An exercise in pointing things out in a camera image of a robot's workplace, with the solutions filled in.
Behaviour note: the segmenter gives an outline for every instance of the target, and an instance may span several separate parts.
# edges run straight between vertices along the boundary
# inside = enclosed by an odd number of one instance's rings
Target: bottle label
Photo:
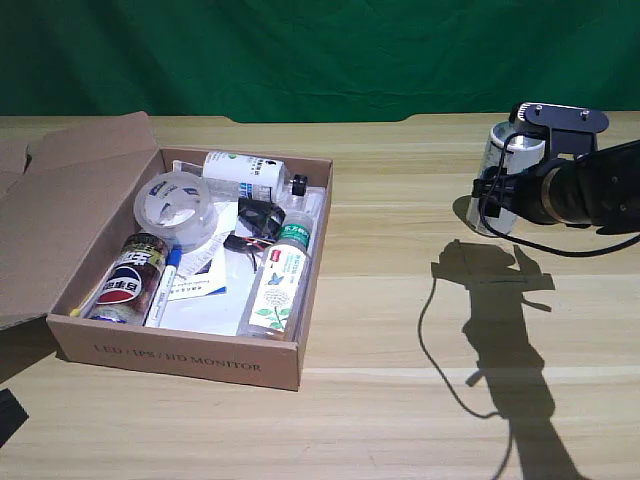
[[[202,176],[236,182],[241,198],[273,202],[283,188],[284,168],[279,160],[213,151],[207,154]]]
[[[291,223],[282,227],[279,238],[280,240],[283,240],[285,238],[295,240],[296,242],[300,242],[302,245],[304,245],[304,248],[307,248],[309,246],[310,237],[311,234],[305,227],[303,227],[302,225]]]
[[[142,278],[135,268],[121,266],[114,270],[102,287],[98,305],[129,302],[140,295]]]
[[[153,265],[159,272],[164,271],[165,257],[152,245],[137,244],[133,248],[127,249],[120,254],[116,265],[133,264],[136,267],[143,267],[146,264]]]
[[[284,332],[307,256],[292,245],[275,245],[266,255],[249,325]]]

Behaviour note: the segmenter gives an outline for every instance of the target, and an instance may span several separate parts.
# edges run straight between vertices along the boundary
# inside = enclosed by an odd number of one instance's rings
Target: wooden table
[[[33,322],[0,334],[0,381],[31,417],[0,451],[0,478],[640,478],[640,250],[516,255],[472,233],[463,197],[505,118],[154,118],[163,145],[335,160],[301,391],[65,363]],[[638,137],[640,113],[610,119],[601,147]],[[84,120],[4,117],[0,137]],[[516,233],[576,250],[622,239],[524,221]],[[430,296],[429,354],[467,409],[501,416],[464,410],[421,351]]]

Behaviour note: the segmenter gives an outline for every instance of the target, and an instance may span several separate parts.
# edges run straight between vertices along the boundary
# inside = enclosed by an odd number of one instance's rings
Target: box flap
[[[37,313],[20,313],[16,315],[2,315],[0,316],[0,331],[6,330],[11,327],[15,327],[16,325],[20,325],[21,323],[35,320],[36,318],[40,318],[40,317],[42,317],[42,314],[37,314]]]
[[[27,147],[24,138],[0,140],[0,172],[22,175],[27,165]]]
[[[0,140],[0,198],[26,170],[28,146],[26,139]]]
[[[29,173],[39,173],[101,158],[157,148],[144,112],[96,120],[46,135]]]
[[[154,148],[31,173],[12,187],[0,202],[4,323],[55,306],[104,226],[123,203],[132,204],[156,153]],[[161,168],[159,158],[153,168]]]

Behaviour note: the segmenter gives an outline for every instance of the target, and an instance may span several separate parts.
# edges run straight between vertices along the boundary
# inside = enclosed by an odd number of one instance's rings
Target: red and blue label
[[[142,279],[131,267],[118,267],[102,288],[99,305],[124,303],[133,300],[142,291]]]

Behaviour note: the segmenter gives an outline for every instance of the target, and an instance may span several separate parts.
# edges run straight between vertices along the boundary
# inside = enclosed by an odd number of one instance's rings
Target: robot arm
[[[516,132],[545,140],[542,160],[511,175],[488,169],[472,196],[540,225],[640,232],[640,140],[598,150],[607,117],[576,107],[521,103],[510,121]]]

